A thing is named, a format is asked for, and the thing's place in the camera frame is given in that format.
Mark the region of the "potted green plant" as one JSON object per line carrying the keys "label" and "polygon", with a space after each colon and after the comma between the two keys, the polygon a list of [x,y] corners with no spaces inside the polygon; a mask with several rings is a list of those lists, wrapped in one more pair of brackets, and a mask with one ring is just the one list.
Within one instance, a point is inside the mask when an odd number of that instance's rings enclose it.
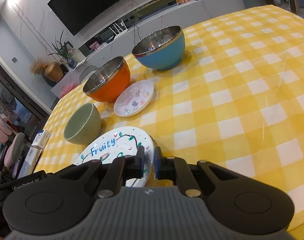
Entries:
{"label": "potted green plant", "polygon": [[52,43],[54,52],[49,55],[58,55],[61,58],[65,59],[69,68],[74,69],[77,66],[76,61],[68,52],[68,42],[62,42],[64,31],[61,32],[59,40],[55,38],[55,43]]}

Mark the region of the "white wifi router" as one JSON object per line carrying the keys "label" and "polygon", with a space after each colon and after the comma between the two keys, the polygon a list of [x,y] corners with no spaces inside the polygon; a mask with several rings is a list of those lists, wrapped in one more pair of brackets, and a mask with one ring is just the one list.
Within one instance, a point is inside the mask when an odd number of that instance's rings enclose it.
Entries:
{"label": "white wifi router", "polygon": [[109,29],[114,33],[114,39],[118,39],[128,32],[128,28],[123,20],[113,23],[109,26]]}

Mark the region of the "small white sticker dish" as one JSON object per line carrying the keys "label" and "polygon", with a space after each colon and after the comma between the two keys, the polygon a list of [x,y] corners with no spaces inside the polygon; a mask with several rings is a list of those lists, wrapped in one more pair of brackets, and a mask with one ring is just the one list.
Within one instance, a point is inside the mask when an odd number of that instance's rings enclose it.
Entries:
{"label": "small white sticker dish", "polygon": [[141,112],[151,102],[154,85],[149,80],[133,83],[115,101],[113,110],[117,116],[130,117]]}

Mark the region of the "golden round vase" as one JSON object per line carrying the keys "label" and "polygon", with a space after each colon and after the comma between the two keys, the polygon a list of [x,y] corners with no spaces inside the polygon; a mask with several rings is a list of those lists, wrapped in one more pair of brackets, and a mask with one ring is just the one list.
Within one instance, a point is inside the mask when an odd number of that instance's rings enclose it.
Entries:
{"label": "golden round vase", "polygon": [[46,64],[44,69],[44,75],[53,82],[59,82],[64,76],[64,72],[60,64],[56,61]]}

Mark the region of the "orange steel bowl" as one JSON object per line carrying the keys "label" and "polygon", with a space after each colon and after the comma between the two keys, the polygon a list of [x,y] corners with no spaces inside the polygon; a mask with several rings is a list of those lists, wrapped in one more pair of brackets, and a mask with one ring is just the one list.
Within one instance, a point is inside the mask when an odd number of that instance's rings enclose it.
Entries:
{"label": "orange steel bowl", "polygon": [[98,102],[115,102],[130,85],[130,69],[125,58],[115,57],[101,65],[85,82],[83,93]]}

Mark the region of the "white TV cabinet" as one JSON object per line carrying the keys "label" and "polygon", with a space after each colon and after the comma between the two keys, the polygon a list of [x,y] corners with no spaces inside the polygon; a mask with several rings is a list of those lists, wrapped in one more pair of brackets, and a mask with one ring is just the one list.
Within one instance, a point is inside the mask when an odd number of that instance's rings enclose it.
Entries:
{"label": "white TV cabinet", "polygon": [[174,5],[139,22],[135,27],[129,28],[125,35],[94,51],[86,58],[83,64],[68,72],[51,89],[51,92],[59,97],[63,86],[68,87],[70,84],[80,84],[79,76],[86,67],[91,65],[100,67],[114,57],[129,55],[134,45],[141,38],[145,38],[154,31],[171,25],[179,25],[182,28],[186,28],[243,9],[245,9],[243,0],[199,0]]}

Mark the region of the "blue steel bowl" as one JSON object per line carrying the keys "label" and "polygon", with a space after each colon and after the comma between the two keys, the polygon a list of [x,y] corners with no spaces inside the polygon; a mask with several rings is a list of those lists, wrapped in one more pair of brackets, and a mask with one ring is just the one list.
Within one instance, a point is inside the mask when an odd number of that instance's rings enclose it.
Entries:
{"label": "blue steel bowl", "polygon": [[185,36],[178,25],[165,27],[142,39],[132,55],[147,68],[165,71],[177,66],[185,51]]}

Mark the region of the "clear glass patterned plate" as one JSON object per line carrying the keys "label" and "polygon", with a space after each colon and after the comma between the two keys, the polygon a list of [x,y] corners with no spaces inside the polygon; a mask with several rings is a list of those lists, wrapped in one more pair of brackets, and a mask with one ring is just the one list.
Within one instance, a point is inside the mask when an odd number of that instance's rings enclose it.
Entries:
{"label": "clear glass patterned plate", "polygon": [[146,183],[146,187],[170,187],[173,186],[173,167],[162,155],[162,151],[157,142],[151,137],[153,142],[153,167]]}

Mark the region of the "white Fruity painted plate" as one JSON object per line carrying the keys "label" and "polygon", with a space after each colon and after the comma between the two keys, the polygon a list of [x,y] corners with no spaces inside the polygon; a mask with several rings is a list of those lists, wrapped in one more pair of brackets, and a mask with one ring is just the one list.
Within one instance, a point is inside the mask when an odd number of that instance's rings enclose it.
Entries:
{"label": "white Fruity painted plate", "polygon": [[118,157],[136,155],[139,146],[144,147],[143,177],[127,180],[126,186],[144,187],[151,174],[155,146],[148,133],[138,127],[123,126],[106,132],[89,144],[74,164],[81,165],[91,160],[110,164]]}

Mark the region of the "green ceramic bowl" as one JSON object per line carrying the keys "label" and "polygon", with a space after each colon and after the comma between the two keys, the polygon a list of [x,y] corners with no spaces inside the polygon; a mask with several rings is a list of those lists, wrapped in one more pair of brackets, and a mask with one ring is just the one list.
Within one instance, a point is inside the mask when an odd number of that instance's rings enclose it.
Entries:
{"label": "green ceramic bowl", "polygon": [[68,120],[64,129],[64,139],[72,144],[88,145],[99,137],[102,119],[93,103],[79,107]]}

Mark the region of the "white blue small box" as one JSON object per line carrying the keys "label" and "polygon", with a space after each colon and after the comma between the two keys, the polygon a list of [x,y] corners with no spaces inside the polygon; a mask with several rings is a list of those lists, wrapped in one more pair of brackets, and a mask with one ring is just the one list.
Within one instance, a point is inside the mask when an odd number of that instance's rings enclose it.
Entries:
{"label": "white blue small box", "polygon": [[38,148],[40,150],[44,150],[50,137],[51,137],[51,132],[49,132],[48,130],[43,129],[39,131],[32,142],[32,147]]}

